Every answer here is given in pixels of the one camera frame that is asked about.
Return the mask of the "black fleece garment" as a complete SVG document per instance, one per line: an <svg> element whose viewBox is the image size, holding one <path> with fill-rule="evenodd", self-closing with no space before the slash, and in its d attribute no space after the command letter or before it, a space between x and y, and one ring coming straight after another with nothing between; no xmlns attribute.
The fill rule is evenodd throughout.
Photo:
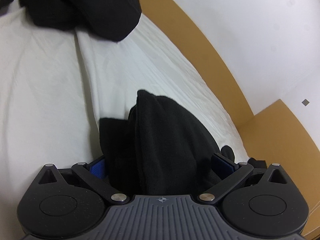
<svg viewBox="0 0 320 240"><path fill-rule="evenodd" d="M222 179L214 153L235 159L187 109L146 90L126 120L100 119L99 139L109 184L127 194L199 194Z"/></svg>

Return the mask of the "black folded garment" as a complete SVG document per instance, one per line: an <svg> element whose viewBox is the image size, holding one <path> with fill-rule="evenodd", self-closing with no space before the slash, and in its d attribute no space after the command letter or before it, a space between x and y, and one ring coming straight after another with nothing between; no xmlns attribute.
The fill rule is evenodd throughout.
<svg viewBox="0 0 320 240"><path fill-rule="evenodd" d="M267 169L267 163L265 160L256 160L254 158L249 158L247 163L252 165L254 168Z"/></svg>

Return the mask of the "wooden headboard panel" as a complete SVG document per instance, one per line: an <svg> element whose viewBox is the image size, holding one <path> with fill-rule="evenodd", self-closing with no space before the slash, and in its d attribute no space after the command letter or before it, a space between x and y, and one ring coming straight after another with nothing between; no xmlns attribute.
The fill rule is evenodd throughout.
<svg viewBox="0 0 320 240"><path fill-rule="evenodd" d="M319 149L281 100L254 115L231 72L190 17L173 0L140 0L143 13L193 64L234 122L247 153L280 163L309 206L303 230L319 239Z"/></svg>

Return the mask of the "white bed sheet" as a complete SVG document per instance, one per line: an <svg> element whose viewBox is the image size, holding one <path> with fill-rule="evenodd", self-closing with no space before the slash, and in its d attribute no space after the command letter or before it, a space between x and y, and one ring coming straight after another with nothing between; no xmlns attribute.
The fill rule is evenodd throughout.
<svg viewBox="0 0 320 240"><path fill-rule="evenodd" d="M16 208L44 164L101 154L98 121L123 119L145 89L188 109L236 161L248 155L231 117L193 65L146 16L121 42L1 17L1 239L20 239Z"/></svg>

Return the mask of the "black garment pile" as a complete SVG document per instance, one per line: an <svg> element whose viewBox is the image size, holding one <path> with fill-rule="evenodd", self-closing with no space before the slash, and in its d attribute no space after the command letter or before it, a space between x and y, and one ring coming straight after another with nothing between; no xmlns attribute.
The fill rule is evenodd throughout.
<svg viewBox="0 0 320 240"><path fill-rule="evenodd" d="M19 0L33 23L60 30L86 29L119 42L139 23L139 0Z"/></svg>

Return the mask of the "grey wall switch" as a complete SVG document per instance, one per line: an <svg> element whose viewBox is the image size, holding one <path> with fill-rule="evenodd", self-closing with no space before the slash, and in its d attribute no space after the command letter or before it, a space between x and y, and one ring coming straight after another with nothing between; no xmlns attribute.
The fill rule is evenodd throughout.
<svg viewBox="0 0 320 240"><path fill-rule="evenodd" d="M304 99L304 100L302 101L302 104L303 104L304 106L307 106L309 103L310 103L310 102L309 102L307 99Z"/></svg>

